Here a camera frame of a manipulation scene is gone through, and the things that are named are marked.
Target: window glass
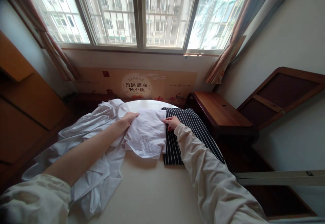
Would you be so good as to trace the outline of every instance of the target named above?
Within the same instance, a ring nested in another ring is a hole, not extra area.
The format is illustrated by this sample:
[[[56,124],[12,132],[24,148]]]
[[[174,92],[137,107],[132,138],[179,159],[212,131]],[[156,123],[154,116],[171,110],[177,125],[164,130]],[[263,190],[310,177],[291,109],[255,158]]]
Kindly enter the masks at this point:
[[[86,3],[98,43],[136,46],[133,0],[86,0]]]
[[[223,50],[244,0],[199,0],[188,49]]]
[[[187,30],[192,6],[192,0],[146,0],[146,47],[182,48],[186,34],[178,30]]]
[[[56,41],[89,43],[74,0],[33,0],[33,3]]]

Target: poster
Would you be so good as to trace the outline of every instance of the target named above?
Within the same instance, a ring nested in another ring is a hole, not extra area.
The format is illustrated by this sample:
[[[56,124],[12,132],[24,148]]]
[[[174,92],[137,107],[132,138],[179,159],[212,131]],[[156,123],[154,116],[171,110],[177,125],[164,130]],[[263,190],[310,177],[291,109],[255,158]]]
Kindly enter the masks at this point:
[[[114,93],[119,98],[148,98],[183,105],[193,92],[196,72],[77,67],[80,93]]]

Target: right hand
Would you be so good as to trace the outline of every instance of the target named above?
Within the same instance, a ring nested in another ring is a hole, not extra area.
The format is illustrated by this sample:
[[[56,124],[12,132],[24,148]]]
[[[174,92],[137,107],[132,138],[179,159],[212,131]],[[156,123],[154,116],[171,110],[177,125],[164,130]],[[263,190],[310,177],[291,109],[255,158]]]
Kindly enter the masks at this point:
[[[168,131],[173,131],[178,125],[181,124],[177,117],[169,117],[162,120],[164,123],[168,124]]]

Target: hand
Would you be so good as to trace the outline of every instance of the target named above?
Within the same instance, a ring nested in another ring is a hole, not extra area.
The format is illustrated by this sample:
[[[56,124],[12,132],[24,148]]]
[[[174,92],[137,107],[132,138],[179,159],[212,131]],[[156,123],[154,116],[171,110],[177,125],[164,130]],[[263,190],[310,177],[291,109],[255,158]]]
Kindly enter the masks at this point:
[[[133,112],[127,112],[124,117],[122,117],[120,120],[125,121],[127,123],[127,126],[129,127],[131,125],[131,122],[138,116],[139,113],[133,113]]]
[[[168,131],[173,131],[178,125],[181,124],[177,117],[169,117],[162,120],[164,123],[168,124]]]

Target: folded white shirt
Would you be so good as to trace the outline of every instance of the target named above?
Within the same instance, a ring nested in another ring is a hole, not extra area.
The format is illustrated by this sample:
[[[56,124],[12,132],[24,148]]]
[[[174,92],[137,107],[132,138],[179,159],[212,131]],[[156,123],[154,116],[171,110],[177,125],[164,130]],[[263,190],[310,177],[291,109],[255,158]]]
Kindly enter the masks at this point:
[[[140,109],[140,115],[131,123],[123,143],[142,158],[159,159],[166,152],[166,111]]]

